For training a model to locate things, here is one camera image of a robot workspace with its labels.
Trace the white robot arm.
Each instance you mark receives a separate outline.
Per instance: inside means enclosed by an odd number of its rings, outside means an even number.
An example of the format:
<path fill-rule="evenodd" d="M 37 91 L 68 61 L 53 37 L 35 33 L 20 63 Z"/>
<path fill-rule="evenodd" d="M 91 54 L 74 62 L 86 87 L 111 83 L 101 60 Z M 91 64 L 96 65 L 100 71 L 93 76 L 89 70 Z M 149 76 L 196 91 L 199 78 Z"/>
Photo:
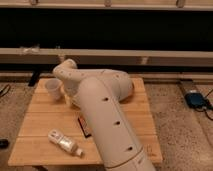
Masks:
<path fill-rule="evenodd" d="M 106 171 L 156 171 L 120 105 L 134 90 L 128 73 L 78 69 L 68 59 L 53 74 L 80 108 Z"/>

